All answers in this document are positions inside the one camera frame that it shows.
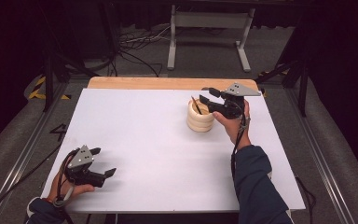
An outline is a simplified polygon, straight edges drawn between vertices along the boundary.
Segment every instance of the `black cable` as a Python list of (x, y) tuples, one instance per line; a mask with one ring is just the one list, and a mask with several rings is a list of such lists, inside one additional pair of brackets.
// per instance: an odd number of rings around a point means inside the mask
[(117, 77), (117, 70), (116, 70), (116, 66), (113, 64), (113, 62), (111, 62), (113, 70), (115, 70), (115, 77)]
[(307, 205), (310, 212), (310, 224), (313, 223), (313, 207), (316, 205), (316, 197), (305, 187), (304, 183), (301, 181), (301, 179), (295, 174), (295, 179), (300, 185), (300, 187), (303, 189), (303, 192), (305, 194), (305, 197), (307, 199)]
[(5, 194), (3, 194), (0, 197), (0, 203), (6, 198), (6, 196), (13, 190), (15, 189), (20, 183), (22, 183), (26, 178), (28, 178), (31, 174), (33, 174), (52, 154), (54, 154), (59, 148), (60, 148), (61, 144), (59, 144), (56, 148), (54, 148), (54, 150), (52, 150), (47, 156), (46, 158), (44, 158), (41, 162), (39, 162), (39, 164), (36, 165), (35, 168), (33, 168), (30, 172), (28, 172), (25, 176), (23, 176), (22, 178), (19, 179), (19, 181), (17, 181), (17, 183), (15, 183), (14, 185), (12, 185), (10, 187), (10, 189), (8, 189)]
[(234, 102), (232, 102), (232, 103), (241, 111), (241, 114), (242, 114), (240, 129), (238, 130), (237, 139), (234, 144), (234, 149), (232, 149), (232, 153), (231, 153), (231, 175), (232, 175), (232, 179), (234, 180), (234, 177), (235, 177), (235, 150), (238, 147), (238, 144), (240, 143), (240, 141), (242, 139), (243, 132), (245, 131), (245, 129), (243, 127), (244, 127), (244, 125), (246, 125), (246, 117), (245, 117), (243, 109), (238, 104), (236, 104)]
[(73, 66), (75, 69), (79, 70), (80, 72), (86, 74), (89, 77), (99, 77), (100, 75), (90, 71), (89, 69), (85, 68), (84, 66), (72, 61), (71, 59), (61, 55), (58, 52), (55, 52), (55, 56), (57, 56), (58, 58), (60, 58), (62, 61), (70, 64), (71, 66)]
[[(106, 66), (109, 66), (109, 64), (113, 61), (113, 57), (109, 57), (109, 60), (107, 60), (106, 62), (104, 63), (101, 63), (101, 64), (98, 64), (96, 66), (93, 66), (93, 67), (85, 67), (86, 69), (90, 70), (91, 72), (95, 72), (95, 71), (99, 71), (101, 69), (104, 69)], [(74, 69), (74, 68), (68, 68), (66, 67), (66, 69), (72, 73), (72, 74), (81, 74), (82, 72), (77, 70), (77, 69)]]
[(142, 62), (144, 65), (148, 66), (148, 67), (156, 74), (156, 77), (158, 77), (158, 73), (156, 72), (156, 70), (155, 70), (152, 66), (150, 66), (150, 64), (144, 62), (142, 59), (140, 59), (140, 58), (136, 57), (135, 55), (132, 55), (132, 54), (130, 54), (130, 53), (128, 53), (128, 52), (121, 51), (121, 53), (130, 55), (131, 57), (133, 57), (133, 58), (139, 60), (139, 61)]
[[(137, 63), (137, 62), (134, 62), (134, 61), (132, 61), (132, 60), (130, 60), (130, 59), (128, 59), (128, 58), (124, 58), (124, 57), (122, 57), (124, 60), (126, 60), (126, 61), (129, 61), (129, 62), (131, 62), (131, 63)], [(161, 70), (162, 70), (162, 63), (149, 63), (149, 65), (159, 65), (159, 70), (158, 70), (158, 75), (161, 73)]]
[(90, 219), (91, 219), (91, 214), (89, 214), (89, 215), (87, 216), (86, 224), (89, 224), (89, 223), (90, 223)]
[(68, 163), (69, 159), (71, 156), (73, 156), (74, 153), (69, 153), (65, 159), (62, 161), (61, 163), (61, 166), (60, 166), (60, 172), (59, 172), (59, 181), (58, 181), (58, 187), (57, 187), (57, 200), (62, 200), (62, 196), (61, 196), (61, 187), (63, 185), (62, 183), (62, 176), (63, 176), (63, 173), (65, 171), (65, 165), (66, 163)]
[(106, 76), (107, 76), (107, 77), (111, 77), (111, 76), (112, 76), (112, 74), (110, 73), (110, 64), (107, 65)]

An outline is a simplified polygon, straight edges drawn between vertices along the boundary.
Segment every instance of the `metal rail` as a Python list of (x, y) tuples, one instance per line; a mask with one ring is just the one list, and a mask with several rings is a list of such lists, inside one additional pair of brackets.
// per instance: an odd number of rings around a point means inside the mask
[[(37, 142), (40, 138), (40, 135), (48, 122), (52, 112), (54, 111), (55, 107), (58, 104), (58, 100), (63, 95), (67, 84), (66, 83), (59, 83), (57, 84), (57, 89), (54, 92), (53, 102), (48, 111), (42, 113), (39, 121), (37, 122), (34, 131), (32, 132), (30, 138), (28, 139), (27, 143), (25, 144), (20, 156), (17, 158), (16, 163), (11, 168), (7, 179), (0, 189), (0, 198), (13, 186), (15, 185), (21, 178), (22, 173), (25, 170), (28, 161), (31, 159), (31, 156), (34, 153), (34, 150), (37, 146)], [(6, 198), (0, 203), (0, 215), (5, 208), (9, 198), (11, 196), (11, 192), (6, 196)]]
[(348, 206), (346, 205), (345, 200), (341, 194), (341, 191), (339, 190), (336, 179), (334, 178), (324, 158), (324, 154), (321, 148), (319, 147), (319, 144), (316, 141), (315, 136), (312, 133), (312, 130), (310, 128), (307, 119), (302, 117), (300, 111), (298, 110), (295, 91), (293, 89), (285, 89), (285, 90), (292, 108), (296, 111), (296, 117), (298, 118), (298, 121), (305, 135), (310, 141), (310, 147), (311, 147), (310, 153), (312, 154), (316, 166), (318, 167), (319, 173), (322, 177), (327, 192), (330, 195), (331, 201), (333, 202), (333, 205), (336, 208), (341, 223), (345, 223), (345, 224), (355, 223), (351, 215), (351, 212)]

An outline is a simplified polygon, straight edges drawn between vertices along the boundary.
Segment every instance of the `gray carpet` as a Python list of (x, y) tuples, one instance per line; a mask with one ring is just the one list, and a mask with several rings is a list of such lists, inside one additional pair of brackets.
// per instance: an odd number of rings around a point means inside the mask
[[(252, 68), (251, 73), (242, 71), (234, 48), (236, 37), (241, 36), (241, 31), (238, 30), (225, 30), (219, 35), (211, 35), (202, 30), (184, 30), (177, 36), (176, 64), (173, 71), (166, 69), (169, 41), (165, 39), (129, 52), (147, 63), (161, 63), (162, 77), (256, 78), (261, 71), (269, 71), (274, 67), (292, 31), (291, 28), (262, 28), (250, 31), (245, 51)], [(153, 72), (147, 66), (131, 63), (120, 56), (117, 57), (115, 64), (119, 76), (153, 76)], [(159, 65), (155, 64), (153, 67), (158, 70)], [(99, 73), (104, 76), (111, 75), (112, 66), (109, 70), (105, 68)], [(296, 118), (296, 108), (291, 106), (287, 90), (279, 85), (281, 79), (282, 77), (275, 77), (260, 87), (266, 90), (268, 109), (294, 172), (316, 196), (313, 223), (345, 223), (340, 219), (312, 157), (310, 142)], [(84, 76), (75, 76), (66, 86), (64, 93), (72, 95), (72, 99), (59, 100), (55, 106), (41, 130), (40, 138), (35, 142), (34, 153), (26, 164), (24, 173), (35, 167), (59, 144), (59, 135), (49, 132), (63, 123), (69, 125), (77, 99), (81, 90), (87, 87), (87, 83), (88, 80)], [(25, 96), (28, 96), (33, 86), (34, 82), (24, 90)], [(44, 100), (29, 100), (28, 105), (0, 134), (0, 188), (42, 116), (43, 106)], [(354, 220), (346, 223), (358, 223), (358, 163), (336, 124), (319, 101), (311, 82), (306, 110), (307, 121)], [(9, 195), (7, 204), (0, 214), (0, 223), (23, 221), (26, 204), (42, 192), (54, 158), (55, 154)], [(295, 211), (292, 215), (297, 224), (309, 223), (308, 210)], [(85, 223), (87, 214), (72, 214), (71, 217), (75, 223)], [(104, 220), (105, 215), (93, 215), (90, 223), (104, 223)]]

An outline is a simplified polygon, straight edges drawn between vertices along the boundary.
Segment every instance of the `person's arm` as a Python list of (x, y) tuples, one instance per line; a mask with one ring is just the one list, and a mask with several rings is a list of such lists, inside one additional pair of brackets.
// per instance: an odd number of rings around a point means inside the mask
[(27, 224), (62, 224), (64, 218), (50, 202), (34, 198), (27, 207)]
[(234, 186), (240, 223), (292, 223), (288, 207), (268, 177), (272, 168), (261, 147), (243, 147), (236, 155)]
[[(45, 200), (40, 198), (34, 198), (30, 201), (27, 208), (27, 217), (24, 223), (27, 224), (61, 224), (64, 221), (64, 217), (61, 216), (58, 209), (53, 205), (54, 200), (57, 198), (58, 183), (60, 176), (56, 174), (51, 183), (50, 193)], [(66, 180), (66, 176), (62, 177), (61, 196), (64, 197), (70, 188), (74, 188), (68, 203), (71, 202), (77, 195), (86, 192), (94, 191), (94, 187), (90, 184), (75, 186), (71, 182)]]

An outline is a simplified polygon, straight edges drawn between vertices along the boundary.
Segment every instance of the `metal stand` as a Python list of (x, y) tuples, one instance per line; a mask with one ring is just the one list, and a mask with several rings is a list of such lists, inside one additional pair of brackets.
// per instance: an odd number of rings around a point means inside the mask
[[(109, 13), (109, 8), (111, 5), (107, 2), (99, 2), (98, 9), (101, 16), (101, 21), (103, 25), (104, 34), (106, 36), (106, 40), (108, 42), (109, 48), (112, 50), (110, 57), (115, 57), (115, 50), (118, 48), (116, 46), (116, 38), (115, 33), (112, 30), (112, 22), (109, 20), (111, 17)], [(44, 112), (48, 110), (48, 108), (51, 106), (53, 102), (53, 78), (54, 75), (58, 79), (59, 82), (68, 82), (70, 79), (70, 75), (68, 73), (68, 70), (66, 69), (66, 65), (70, 64), (72, 67), (74, 67), (76, 70), (82, 72), (83, 74), (86, 74), (89, 77), (98, 77), (99, 75), (90, 71), (88, 68), (85, 67), (85, 64), (83, 62), (76, 62), (75, 60), (72, 60), (70, 58), (67, 58), (61, 52), (57, 49), (53, 37), (50, 36), (49, 28), (47, 24), (41, 25), (41, 35), (45, 42), (45, 73), (46, 73), (46, 103)]]
[(236, 41), (237, 51), (240, 56), (243, 71), (250, 72), (251, 67), (243, 49), (246, 38), (251, 28), (255, 9), (251, 8), (248, 13), (203, 13), (203, 12), (180, 12), (172, 6), (171, 11), (171, 42), (168, 54), (167, 69), (175, 67), (176, 54), (176, 27), (212, 27), (212, 28), (234, 28), (242, 29), (241, 41)]
[(282, 85), (284, 88), (293, 88), (300, 79), (300, 92), (298, 96), (298, 109), (301, 112), (301, 115), (303, 117), (306, 117), (305, 113), (305, 100), (306, 100), (306, 94), (307, 94), (307, 84), (308, 84), (308, 75), (309, 75), (309, 69), (307, 67), (307, 64), (302, 61), (292, 61), (290, 63), (283, 64), (274, 70), (265, 73), (264, 76), (258, 77), (255, 79), (255, 82), (257, 84), (260, 84), (272, 77), (275, 77), (279, 75), (280, 73), (289, 70), (286, 77), (282, 81)]

